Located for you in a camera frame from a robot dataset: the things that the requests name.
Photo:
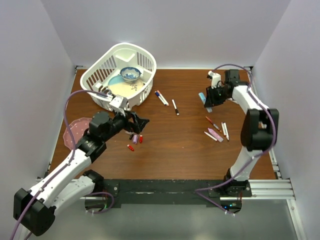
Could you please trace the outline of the purple highlighter cap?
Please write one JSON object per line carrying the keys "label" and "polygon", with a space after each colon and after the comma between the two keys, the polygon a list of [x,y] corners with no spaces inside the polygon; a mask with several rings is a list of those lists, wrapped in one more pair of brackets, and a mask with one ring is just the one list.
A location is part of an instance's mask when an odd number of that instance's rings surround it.
{"label": "purple highlighter cap", "polygon": [[133,142],[134,144],[137,144],[138,139],[139,139],[139,136],[135,134],[135,135],[133,136],[132,142]]}

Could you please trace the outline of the black capped white marker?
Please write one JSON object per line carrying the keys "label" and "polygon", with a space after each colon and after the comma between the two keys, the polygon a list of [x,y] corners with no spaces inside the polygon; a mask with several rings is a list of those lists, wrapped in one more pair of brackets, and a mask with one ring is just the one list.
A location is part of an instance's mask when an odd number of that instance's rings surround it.
{"label": "black capped white marker", "polygon": [[179,116],[179,115],[180,115],[180,112],[179,112],[179,110],[178,110],[178,108],[177,108],[177,105],[176,105],[175,100],[172,99],[171,101],[172,101],[172,104],[173,104],[173,107],[174,107],[174,110],[175,110],[175,114],[176,114],[177,116]]}

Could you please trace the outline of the purple highlighter marker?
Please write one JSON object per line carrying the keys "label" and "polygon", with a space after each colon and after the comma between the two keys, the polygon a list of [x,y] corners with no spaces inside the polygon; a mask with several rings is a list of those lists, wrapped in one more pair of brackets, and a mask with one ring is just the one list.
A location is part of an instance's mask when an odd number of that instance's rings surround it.
{"label": "purple highlighter marker", "polygon": [[224,140],[215,130],[213,130],[212,128],[208,128],[207,129],[208,132],[215,138],[217,139],[217,141],[219,141],[220,143]]}

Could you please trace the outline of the light blue capped marker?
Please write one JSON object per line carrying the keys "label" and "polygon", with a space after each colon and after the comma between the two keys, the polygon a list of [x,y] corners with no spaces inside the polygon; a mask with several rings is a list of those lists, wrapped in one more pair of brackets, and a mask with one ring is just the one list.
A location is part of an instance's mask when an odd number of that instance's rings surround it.
{"label": "light blue capped marker", "polygon": [[[199,92],[198,96],[200,97],[200,100],[202,101],[202,103],[205,104],[206,103],[206,97],[205,97],[204,93],[203,92]],[[208,113],[211,113],[213,111],[211,107],[206,107],[205,109],[207,110]]]}

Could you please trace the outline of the red ink gel pen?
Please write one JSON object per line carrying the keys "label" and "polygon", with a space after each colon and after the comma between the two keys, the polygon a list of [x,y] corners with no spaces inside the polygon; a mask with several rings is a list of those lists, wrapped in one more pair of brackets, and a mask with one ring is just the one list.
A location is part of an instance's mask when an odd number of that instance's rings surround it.
{"label": "red ink gel pen", "polygon": [[215,124],[208,116],[205,116],[205,118],[216,128],[220,133],[222,133],[222,130],[219,128],[217,124]]}

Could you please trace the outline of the red cap white marker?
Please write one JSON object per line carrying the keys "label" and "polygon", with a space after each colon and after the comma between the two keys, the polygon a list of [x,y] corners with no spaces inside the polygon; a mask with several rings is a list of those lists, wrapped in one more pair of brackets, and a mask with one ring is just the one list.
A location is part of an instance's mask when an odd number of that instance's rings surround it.
{"label": "red cap white marker", "polygon": [[228,133],[228,129],[227,129],[226,123],[222,122],[221,126],[222,126],[222,131],[223,131],[224,136],[226,137],[227,141],[229,141],[230,137],[229,137],[229,133]]}

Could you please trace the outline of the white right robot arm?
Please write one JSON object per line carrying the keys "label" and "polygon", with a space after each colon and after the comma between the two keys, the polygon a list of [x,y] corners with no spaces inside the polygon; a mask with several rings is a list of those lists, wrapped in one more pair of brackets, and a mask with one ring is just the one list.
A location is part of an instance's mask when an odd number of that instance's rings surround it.
{"label": "white right robot arm", "polygon": [[227,99],[233,99],[245,113],[240,133],[242,144],[235,163],[228,170],[224,183],[219,187],[230,197],[240,190],[239,182],[250,178],[251,171],[259,158],[268,153],[277,142],[279,111],[269,108],[255,95],[251,84],[240,80],[239,71],[225,71],[224,82],[220,74],[210,70],[207,78],[211,85],[206,88],[204,107],[212,108],[222,105]]}

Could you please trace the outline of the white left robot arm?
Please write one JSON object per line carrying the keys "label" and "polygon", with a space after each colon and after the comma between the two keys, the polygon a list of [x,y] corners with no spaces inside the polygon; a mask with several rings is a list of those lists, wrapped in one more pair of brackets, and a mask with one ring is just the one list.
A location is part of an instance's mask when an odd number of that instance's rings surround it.
{"label": "white left robot arm", "polygon": [[99,196],[104,190],[103,177],[87,171],[75,183],[73,178],[91,165],[107,148],[106,142],[120,131],[139,134],[149,123],[133,111],[116,113],[114,117],[106,111],[96,113],[82,137],[73,143],[70,154],[49,175],[29,190],[20,188],[13,197],[13,217],[17,221],[11,239],[19,225],[23,225],[35,236],[43,235],[64,207],[86,195]]}

